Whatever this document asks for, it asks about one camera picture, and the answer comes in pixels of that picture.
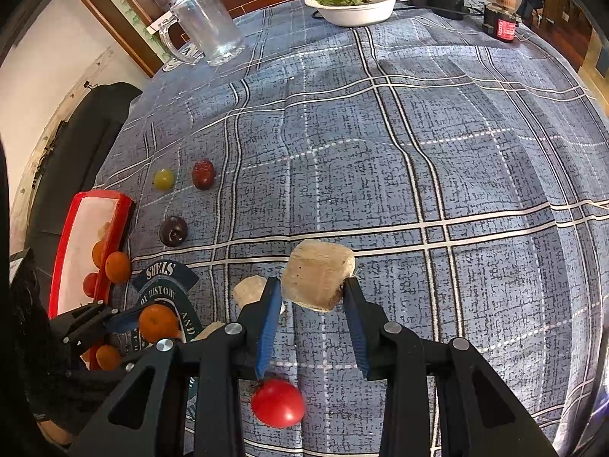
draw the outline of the screw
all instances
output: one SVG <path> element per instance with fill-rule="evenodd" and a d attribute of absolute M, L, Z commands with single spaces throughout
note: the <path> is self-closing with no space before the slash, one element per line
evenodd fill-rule
<path fill-rule="evenodd" d="M 388 321 L 387 323 L 385 323 L 385 326 L 383 326 L 383 329 L 387 332 L 387 333 L 399 333 L 400 331 L 402 331 L 402 325 L 400 325 L 399 323 L 396 323 L 395 321 Z"/>
<path fill-rule="evenodd" d="M 161 352 L 167 352 L 174 347 L 174 341 L 170 338 L 163 338 L 156 343 L 156 349 Z"/>
<path fill-rule="evenodd" d="M 224 327 L 224 331 L 229 335 L 237 335 L 243 331 L 241 323 L 229 323 Z"/>
<path fill-rule="evenodd" d="M 468 350 L 470 347 L 470 343 L 464 338 L 457 337 L 453 339 L 453 347 L 457 350 Z"/>

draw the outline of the plaid tablecloth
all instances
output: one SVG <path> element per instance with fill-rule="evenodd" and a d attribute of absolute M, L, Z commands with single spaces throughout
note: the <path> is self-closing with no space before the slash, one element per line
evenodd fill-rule
<path fill-rule="evenodd" d="M 607 119 L 523 27 L 504 44 L 476 19 L 425 10 L 360 29 L 311 14 L 294 1 L 245 15 L 239 58 L 151 81 L 97 178 L 136 201 L 134 269 L 160 257 L 193 269 L 205 326 L 236 318 L 232 287 L 280 276 L 302 239 L 347 245 L 369 300 L 421 337 L 467 337 L 564 449 L 608 294 Z M 191 180 L 202 158 L 217 169 L 206 192 Z M 161 168 L 177 176 L 167 194 L 151 184 Z M 190 226 L 176 249 L 157 234 L 172 214 Z M 136 298 L 132 286 L 113 292 L 119 307 Z M 302 425 L 265 427 L 243 384 L 249 455 L 378 452 L 385 386 L 356 368 L 342 305 L 287 304 L 271 368 L 298 384 L 308 412 Z M 431 384 L 429 396 L 434 456 Z"/>

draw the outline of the white wall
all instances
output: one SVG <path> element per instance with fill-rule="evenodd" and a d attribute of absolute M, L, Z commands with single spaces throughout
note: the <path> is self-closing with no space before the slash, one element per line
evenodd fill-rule
<path fill-rule="evenodd" d="M 80 0 L 53 0 L 9 51 L 0 67 L 0 138 L 11 205 L 43 129 L 108 48 L 114 53 L 95 81 L 129 82 L 143 89 L 148 76 Z"/>

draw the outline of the orange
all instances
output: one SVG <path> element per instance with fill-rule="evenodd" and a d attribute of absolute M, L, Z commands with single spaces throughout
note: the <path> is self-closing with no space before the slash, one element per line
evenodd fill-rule
<path fill-rule="evenodd" d="M 112 371 L 121 365 L 121 353 L 112 345 L 102 345 L 95 353 L 99 367 L 104 371 Z"/>
<path fill-rule="evenodd" d="M 139 314 L 138 325 L 142 337 L 152 344 L 162 338 L 180 336 L 177 316 L 162 304 L 153 304 L 145 308 Z"/>
<path fill-rule="evenodd" d="M 113 252 L 106 259 L 105 270 L 112 283 L 125 283 L 131 277 L 131 260 L 124 252 Z"/>
<path fill-rule="evenodd" d="M 104 241 L 99 241 L 93 246 L 91 257 L 93 258 L 93 264 L 98 268 L 102 268 L 102 253 L 104 252 Z"/>

